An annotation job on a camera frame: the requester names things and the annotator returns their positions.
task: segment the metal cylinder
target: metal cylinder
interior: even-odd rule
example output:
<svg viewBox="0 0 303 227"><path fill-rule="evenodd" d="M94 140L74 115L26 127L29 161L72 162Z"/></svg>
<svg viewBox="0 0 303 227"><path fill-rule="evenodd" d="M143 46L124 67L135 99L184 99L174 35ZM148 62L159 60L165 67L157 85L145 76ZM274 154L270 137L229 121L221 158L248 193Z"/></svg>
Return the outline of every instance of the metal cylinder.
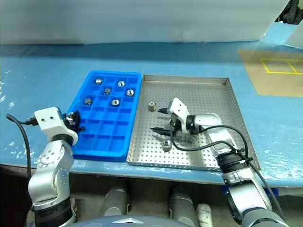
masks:
<svg viewBox="0 0 303 227"><path fill-rule="evenodd" d="M105 88L103 94L108 96L110 94L110 91L110 88Z"/></svg>
<svg viewBox="0 0 303 227"><path fill-rule="evenodd" d="M91 98L87 98L87 99L84 100L84 104L85 104L85 105L91 105L92 102L93 102L93 101L91 100Z"/></svg>
<svg viewBox="0 0 303 227"><path fill-rule="evenodd" d="M101 79L101 78L96 79L96 84L102 84L102 82L103 82L103 79Z"/></svg>
<svg viewBox="0 0 303 227"><path fill-rule="evenodd" d="M169 152L171 150L172 144L171 144L170 140L168 140L168 139L162 140L162 144L161 145L162 145L162 150L164 152Z"/></svg>
<svg viewBox="0 0 303 227"><path fill-rule="evenodd" d="M157 106L156 106L156 103L155 102L149 102L147 104L147 108L149 111L153 112L156 110Z"/></svg>
<svg viewBox="0 0 303 227"><path fill-rule="evenodd" d="M118 99L114 99L113 101L112 101L112 105L119 105L120 104L120 101L118 100Z"/></svg>
<svg viewBox="0 0 303 227"><path fill-rule="evenodd" d="M118 82L118 86L119 87L124 87L125 86L125 82L124 81L119 81Z"/></svg>
<svg viewBox="0 0 303 227"><path fill-rule="evenodd" d="M132 90L132 89L127 90L126 95L127 96L133 96L134 95L134 90Z"/></svg>

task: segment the blue table surface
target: blue table surface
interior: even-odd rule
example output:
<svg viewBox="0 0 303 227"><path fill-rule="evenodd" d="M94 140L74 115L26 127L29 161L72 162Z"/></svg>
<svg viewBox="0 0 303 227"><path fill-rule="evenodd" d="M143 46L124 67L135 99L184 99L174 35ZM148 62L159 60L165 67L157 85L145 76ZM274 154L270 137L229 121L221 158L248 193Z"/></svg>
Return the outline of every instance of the blue table surface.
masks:
<svg viewBox="0 0 303 227"><path fill-rule="evenodd" d="M57 106L66 112L91 70L142 74L229 77L254 144L262 174L271 186L303 186L303 98L257 95L238 49L301 52L282 43L296 26L274 23L261 41L234 43L124 43L1 46L0 162L26 165L19 129L5 118L33 116ZM39 127L26 126L35 166L47 143ZM219 172L131 166L75 160L72 171L223 183Z"/></svg>

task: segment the blue tray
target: blue tray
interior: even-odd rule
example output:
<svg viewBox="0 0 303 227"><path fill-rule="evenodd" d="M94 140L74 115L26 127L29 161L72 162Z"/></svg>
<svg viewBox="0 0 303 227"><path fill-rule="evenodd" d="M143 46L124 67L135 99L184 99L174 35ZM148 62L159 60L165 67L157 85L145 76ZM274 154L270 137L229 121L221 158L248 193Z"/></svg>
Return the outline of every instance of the blue tray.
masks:
<svg viewBox="0 0 303 227"><path fill-rule="evenodd" d="M75 97L69 112L79 110L80 127L84 131L78 133L79 141L73 147L73 156L80 159L125 161L132 135L135 114L138 106L142 74L135 72L91 71ZM104 94L106 88L111 89L109 95ZM133 96L126 91L132 89ZM85 105L85 99L92 100ZM120 104L112 106L118 99Z"/></svg>

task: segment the stainless steel tray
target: stainless steel tray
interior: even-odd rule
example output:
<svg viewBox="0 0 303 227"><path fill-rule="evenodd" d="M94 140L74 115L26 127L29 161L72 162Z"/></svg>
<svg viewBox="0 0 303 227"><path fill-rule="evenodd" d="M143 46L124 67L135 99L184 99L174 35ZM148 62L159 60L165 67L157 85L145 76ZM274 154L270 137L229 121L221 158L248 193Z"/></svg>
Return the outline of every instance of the stainless steel tray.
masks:
<svg viewBox="0 0 303 227"><path fill-rule="evenodd" d="M195 152L184 152L175 149L164 152L161 142L166 136L151 131L152 127L169 128L169 116L150 112L149 102L155 102L157 109L167 107L169 102L178 97L188 107L191 114L216 113L223 124L238 128L244 134L249 154L254 158L255 166L260 170L255 150L247 132L236 97L228 78L202 78L180 76L144 75L140 100L134 123L127 162L131 165L158 166L183 169L203 169L219 171L212 149ZM243 147L240 136L231 131L239 148ZM208 143L205 135L199 135L192 144L188 136L177 134L177 144L189 148Z"/></svg>

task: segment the white backdrop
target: white backdrop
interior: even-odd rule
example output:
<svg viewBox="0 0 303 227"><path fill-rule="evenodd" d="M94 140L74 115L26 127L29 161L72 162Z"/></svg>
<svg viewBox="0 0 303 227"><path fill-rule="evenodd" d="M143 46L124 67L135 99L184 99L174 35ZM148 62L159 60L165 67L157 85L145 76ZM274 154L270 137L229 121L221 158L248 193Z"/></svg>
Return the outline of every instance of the white backdrop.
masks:
<svg viewBox="0 0 303 227"><path fill-rule="evenodd" d="M258 40L288 0L2 0L1 44Z"/></svg>
<svg viewBox="0 0 303 227"><path fill-rule="evenodd" d="M285 45L303 49L303 21L299 23L295 31L288 37Z"/></svg>

